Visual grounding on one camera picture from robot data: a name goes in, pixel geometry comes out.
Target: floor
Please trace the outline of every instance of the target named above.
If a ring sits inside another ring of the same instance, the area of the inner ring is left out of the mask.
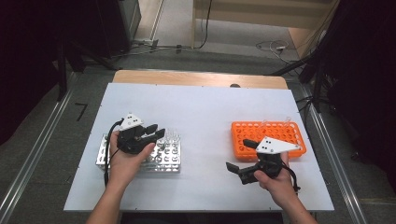
[[[140,4],[143,16],[147,15],[142,24],[147,26],[139,28],[136,39],[159,39],[159,45],[190,44],[188,10],[191,1],[140,0]],[[201,24],[205,27],[205,21],[197,21],[196,44],[202,41]],[[115,63],[127,69],[265,75],[286,65],[287,62],[283,60],[299,60],[287,28],[219,21],[211,21],[208,27],[208,39],[199,52],[186,50],[175,54],[172,50],[161,50],[151,54],[127,55]],[[288,50],[280,54],[272,52],[269,44],[275,44],[275,41],[279,44],[287,42]],[[145,50],[147,49],[134,49],[131,53]],[[88,214],[65,213],[63,206],[106,84],[114,76],[113,71],[92,61],[87,60],[86,63],[88,67],[84,74],[70,73],[70,90],[65,98],[67,101],[56,102],[55,87],[29,114],[14,136],[0,146],[0,194],[5,198],[10,193],[17,193],[13,205],[2,204],[0,223],[59,223],[60,220],[62,223],[83,223],[86,220]],[[300,72],[301,69],[296,69],[282,76],[287,80],[296,100],[310,95],[311,89],[310,85],[298,82]],[[77,120],[81,114],[81,105],[84,104],[88,106],[81,119]],[[329,107],[322,105],[321,108],[321,114],[315,113],[313,108],[307,114],[302,113],[335,208],[333,212],[315,213],[318,222],[394,223],[395,195],[386,175],[373,164],[350,159],[355,150],[349,144],[343,123]],[[53,114],[56,109],[62,111],[60,117]],[[48,120],[55,126],[49,127]],[[42,133],[45,132],[50,132],[51,136],[43,136]],[[38,146],[37,139],[44,144]],[[26,167],[24,164],[31,158],[31,151],[37,152],[37,158],[36,161],[30,159],[35,163]],[[334,165],[332,151],[340,164]],[[23,168],[30,171],[27,172],[27,182],[20,183],[16,187],[18,190],[10,190]],[[340,178],[338,172],[345,173],[346,179]],[[350,185],[352,191],[345,192],[345,183]],[[347,199],[351,198],[346,197],[348,195],[356,196],[359,207],[349,206]],[[354,217],[351,212],[353,209],[360,209],[355,212],[362,213],[363,218]]]

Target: gray floor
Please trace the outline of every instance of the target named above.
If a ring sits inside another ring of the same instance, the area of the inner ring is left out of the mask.
[[[168,33],[162,35],[162,23],[156,36],[162,45],[174,44],[166,42]],[[265,33],[281,32],[282,28],[267,27]],[[204,71],[232,74],[267,75],[285,66],[271,51],[256,49],[257,37],[251,37],[252,48],[242,46],[239,52],[229,51],[222,45],[216,45],[212,38],[208,39],[207,49],[201,51],[183,50],[176,54],[174,50],[162,50],[154,53],[129,55],[114,60],[116,66],[124,69],[164,69],[180,71]],[[276,39],[290,38],[287,33]],[[241,38],[236,38],[233,48],[242,45]],[[295,60],[295,52],[287,56]],[[106,70],[103,66],[92,61],[87,62],[84,74],[77,74],[77,82],[71,88],[70,99],[58,120],[58,124],[50,137],[44,152],[22,195],[16,204],[8,223],[83,223],[89,214],[66,213],[64,203],[73,176],[78,168],[82,150],[91,131],[97,110],[100,106],[106,84],[111,82],[114,71]],[[283,77],[288,81],[295,99],[304,97],[304,88],[297,81],[297,73],[301,69],[291,71]],[[17,176],[29,152],[35,145],[53,108],[56,106],[57,87],[54,87],[37,107],[29,114],[13,137],[0,146],[0,194],[5,196],[7,188]],[[88,107],[81,119],[77,121],[81,106],[76,103],[87,104]],[[361,207],[368,223],[394,223],[396,204],[395,194],[389,186],[386,175],[375,165],[364,164],[350,159],[354,149],[349,144],[343,123],[337,116],[332,115],[326,105],[322,105],[322,114],[328,132],[334,143],[347,176],[361,202]],[[348,208],[333,173],[333,168],[325,152],[312,116],[308,114],[306,129],[310,133],[311,144],[314,147],[323,177],[329,183],[328,190],[332,197],[335,211],[315,214],[319,223],[353,223]]]

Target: cable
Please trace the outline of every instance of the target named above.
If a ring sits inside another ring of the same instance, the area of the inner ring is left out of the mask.
[[[205,26],[205,40],[204,40],[204,43],[202,43],[200,47],[194,48],[194,49],[201,49],[204,46],[204,44],[206,43],[206,40],[207,40],[207,26],[209,24],[209,16],[210,16],[210,10],[212,8],[212,2],[213,2],[213,0],[210,0],[209,9],[207,10],[207,15],[206,15],[206,26]]]
[[[107,182],[108,182],[108,146],[110,145],[110,138],[111,138],[111,134],[113,133],[114,128],[116,128],[116,126],[121,125],[123,122],[123,119],[120,121],[117,121],[113,124],[113,126],[111,126],[110,130],[108,131],[107,134],[107,141],[106,141],[106,150],[105,150],[105,186],[107,186]]]
[[[289,168],[289,166],[287,166],[286,163],[283,162],[283,161],[282,161],[282,168],[284,168],[284,169],[286,169],[287,171],[289,171],[291,177],[293,178],[293,188],[294,188],[294,191],[296,192],[296,194],[298,194],[298,190],[300,189],[300,187],[298,187],[298,185],[297,185],[297,175],[296,175],[296,174],[294,173],[294,171],[291,170],[291,169]]]

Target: white table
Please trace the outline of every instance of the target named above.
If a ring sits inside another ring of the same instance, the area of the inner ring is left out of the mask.
[[[133,112],[144,125],[159,124],[181,134],[179,174],[139,174],[125,191],[123,211],[247,212],[280,210],[258,183],[242,185],[227,171],[252,163],[233,156],[231,123],[291,117],[302,132],[307,152],[290,161],[302,188],[299,197],[310,211],[333,210],[332,200],[289,90],[110,83],[84,149],[65,211],[91,211],[105,185],[95,160],[103,133]]]

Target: person's right hand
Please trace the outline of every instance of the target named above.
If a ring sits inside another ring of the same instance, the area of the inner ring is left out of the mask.
[[[289,157],[287,152],[280,154],[280,157],[287,166],[289,166]],[[294,188],[291,184],[290,173],[286,169],[282,169],[279,175],[272,179],[263,171],[256,171],[254,176],[259,180],[260,186],[267,189],[274,200],[280,207],[284,207],[287,202],[297,198]]]
[[[120,131],[115,131],[110,137],[110,155],[111,171],[108,184],[115,184],[119,187],[126,188],[128,184],[134,179],[134,176],[140,168],[140,164],[151,154],[155,144],[150,143],[137,154],[132,155],[121,150],[118,151],[117,139]]]

